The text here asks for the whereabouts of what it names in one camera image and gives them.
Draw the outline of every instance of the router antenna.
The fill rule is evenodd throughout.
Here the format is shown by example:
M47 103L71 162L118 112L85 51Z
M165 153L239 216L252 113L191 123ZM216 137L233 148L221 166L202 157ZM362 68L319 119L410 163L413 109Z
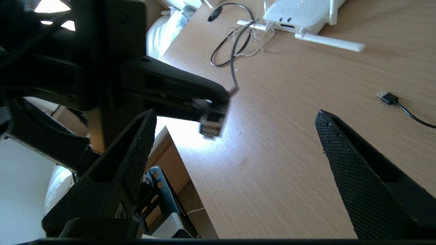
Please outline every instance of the router antenna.
M342 48L354 52L362 52L365 49L365 44L360 44L360 43L355 43L355 42L350 42L350 41L345 41L345 40L340 40L330 37L322 37L322 36L312 35L303 32L295 33L295 38L308 42Z
M337 24L337 0L330 0L330 18L329 25Z

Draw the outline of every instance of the wifi router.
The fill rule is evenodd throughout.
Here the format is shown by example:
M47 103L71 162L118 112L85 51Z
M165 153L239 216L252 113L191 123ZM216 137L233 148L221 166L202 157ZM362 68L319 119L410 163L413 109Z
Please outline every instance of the wifi router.
M266 25L252 24L250 27L262 31L270 28L295 33L295 38L313 43L361 52L364 44L322 37L317 34L325 24L337 24L337 10L345 0L277 0L271 6L264 0ZM239 25L250 21L239 20Z

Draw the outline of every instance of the wall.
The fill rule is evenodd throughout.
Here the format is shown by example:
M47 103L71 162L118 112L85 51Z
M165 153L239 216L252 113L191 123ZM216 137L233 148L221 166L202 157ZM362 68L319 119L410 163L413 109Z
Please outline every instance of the wall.
M0 245L45 237L41 220L54 165L12 139L0 140Z

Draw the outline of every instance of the desk surface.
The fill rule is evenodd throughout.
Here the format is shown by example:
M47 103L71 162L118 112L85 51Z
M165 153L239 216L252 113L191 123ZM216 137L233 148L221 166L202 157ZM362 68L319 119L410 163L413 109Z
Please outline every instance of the desk surface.
M256 12L261 0L238 0ZM212 24L202 6L163 61L232 87L229 67L209 57L238 19L226 7ZM235 62L240 91L222 138L198 123L166 121L220 238L356 238L314 126L319 109L348 123L433 196L436 130L383 104L380 89L436 123L436 1L348 0L323 36L367 45L363 53L278 31L266 53ZM223 50L226 60L229 50Z

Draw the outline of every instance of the usb cable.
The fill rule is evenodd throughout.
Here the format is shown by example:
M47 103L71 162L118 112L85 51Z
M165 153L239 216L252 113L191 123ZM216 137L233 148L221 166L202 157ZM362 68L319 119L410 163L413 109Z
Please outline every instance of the usb cable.
M393 94L391 94L391 93L389 93L389 92L386 92L385 90L381 90L380 92L376 93L376 95L377 95L377 97L379 97L379 98L380 98L384 103L386 103L386 104L388 104L388 105L392 105L392 104L394 104L394 105L398 106L399 108L401 108L401 110L403 110L404 112L406 112L406 114L409 115L413 120L415 120L415 121L417 121L417 122L419 122L419 123L421 123L421 124L423 124L423 125L425 125L425 126L427 126L427 127L430 127L430 128L436 129L436 126L435 126L435 125L431 125L431 124L429 124L429 123L426 123L426 122L422 121L421 119L419 119L419 118L417 118L415 115L413 115L413 114L412 114L408 109L406 109L403 105L401 105L401 104L398 102L398 97L397 97L397 96L395 96L395 95L393 95Z

